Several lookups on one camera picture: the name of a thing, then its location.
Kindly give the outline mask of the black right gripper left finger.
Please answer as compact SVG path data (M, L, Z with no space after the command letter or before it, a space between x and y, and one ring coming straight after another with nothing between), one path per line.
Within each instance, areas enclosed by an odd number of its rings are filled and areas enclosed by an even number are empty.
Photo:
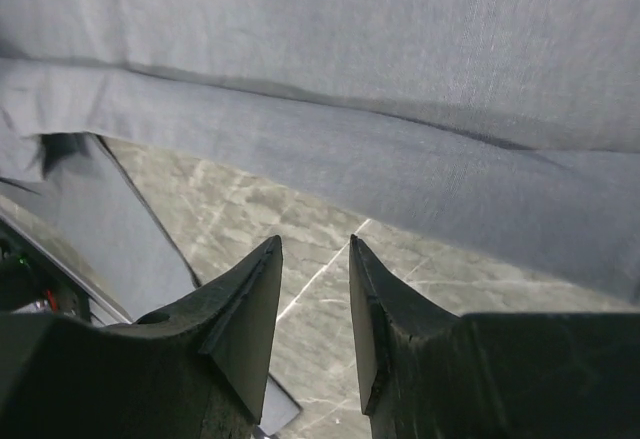
M5 438L247 438L260 423L282 278L272 236L132 324L1 318Z

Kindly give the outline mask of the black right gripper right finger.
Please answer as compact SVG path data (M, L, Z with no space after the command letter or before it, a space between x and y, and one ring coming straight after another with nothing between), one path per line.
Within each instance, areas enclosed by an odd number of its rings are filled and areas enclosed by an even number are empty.
M454 315L352 237L361 409L376 438L635 438L635 313Z

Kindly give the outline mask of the grey long sleeve shirt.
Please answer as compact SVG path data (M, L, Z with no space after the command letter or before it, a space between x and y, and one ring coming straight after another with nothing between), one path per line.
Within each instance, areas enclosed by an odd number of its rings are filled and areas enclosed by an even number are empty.
M1 0L1 170L188 152L639 301L639 0Z

